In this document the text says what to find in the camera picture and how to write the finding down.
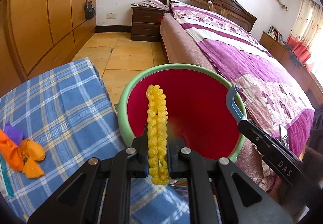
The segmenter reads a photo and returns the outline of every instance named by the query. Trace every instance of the floral curtain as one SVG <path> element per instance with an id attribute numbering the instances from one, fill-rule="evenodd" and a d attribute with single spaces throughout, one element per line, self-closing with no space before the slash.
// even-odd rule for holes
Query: floral curtain
<path id="1" fill-rule="evenodd" d="M 302 0 L 298 17 L 287 39 L 299 61 L 306 64 L 311 57 L 311 46 L 323 24 L 323 8 L 312 0 Z"/>

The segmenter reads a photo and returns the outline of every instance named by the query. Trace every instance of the silver screw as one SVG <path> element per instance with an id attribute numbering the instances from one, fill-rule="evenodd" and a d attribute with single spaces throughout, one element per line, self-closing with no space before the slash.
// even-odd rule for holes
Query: silver screw
<path id="1" fill-rule="evenodd" d="M 91 158 L 88 160 L 88 163 L 89 163 L 90 165 L 96 165 L 98 162 L 99 162 L 99 160 L 98 160 L 96 157 L 91 157 Z"/>
<path id="2" fill-rule="evenodd" d="M 188 155 L 188 154 L 190 154 L 192 151 L 191 151 L 191 149 L 190 149 L 190 148 L 181 148 L 180 152 L 181 152 L 182 154 Z"/>
<path id="3" fill-rule="evenodd" d="M 133 147 L 130 147 L 130 148 L 126 149 L 126 153 L 129 154 L 129 155 L 135 154 L 135 152 L 136 152 L 136 149 L 133 148 Z"/>
<path id="4" fill-rule="evenodd" d="M 219 159 L 219 162 L 222 164 L 222 165 L 228 165 L 229 164 L 229 159 L 226 158 L 226 157 L 222 157 Z"/>

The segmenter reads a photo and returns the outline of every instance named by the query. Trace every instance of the black handbag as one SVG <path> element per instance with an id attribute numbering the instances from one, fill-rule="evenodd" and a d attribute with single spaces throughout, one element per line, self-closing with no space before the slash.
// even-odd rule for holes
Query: black handbag
<path id="1" fill-rule="evenodd" d="M 92 0 L 86 0 L 84 10 L 86 20 L 91 20 L 95 16 L 96 9 L 93 7 Z"/>

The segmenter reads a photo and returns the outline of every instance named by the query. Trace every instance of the yellow beaded object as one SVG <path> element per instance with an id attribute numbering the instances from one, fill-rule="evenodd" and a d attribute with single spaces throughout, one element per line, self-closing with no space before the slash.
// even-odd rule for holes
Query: yellow beaded object
<path id="1" fill-rule="evenodd" d="M 167 109 L 166 96 L 159 85 L 150 85 L 147 89 L 148 98 L 148 165 L 151 182 L 154 185 L 167 185 L 169 174 L 167 168 Z"/>

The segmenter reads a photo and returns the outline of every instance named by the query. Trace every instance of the blue hook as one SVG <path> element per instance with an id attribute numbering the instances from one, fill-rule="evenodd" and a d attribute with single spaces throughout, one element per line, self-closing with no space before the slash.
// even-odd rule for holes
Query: blue hook
<path id="1" fill-rule="evenodd" d="M 235 118 L 238 124 L 241 120 L 245 120 L 247 118 L 242 114 L 237 104 L 235 103 L 235 94 L 237 93 L 238 87 L 236 85 L 231 86 L 229 91 L 227 92 L 227 96 L 225 97 L 225 102 L 227 104 L 228 110 L 230 111 L 230 113 Z"/>

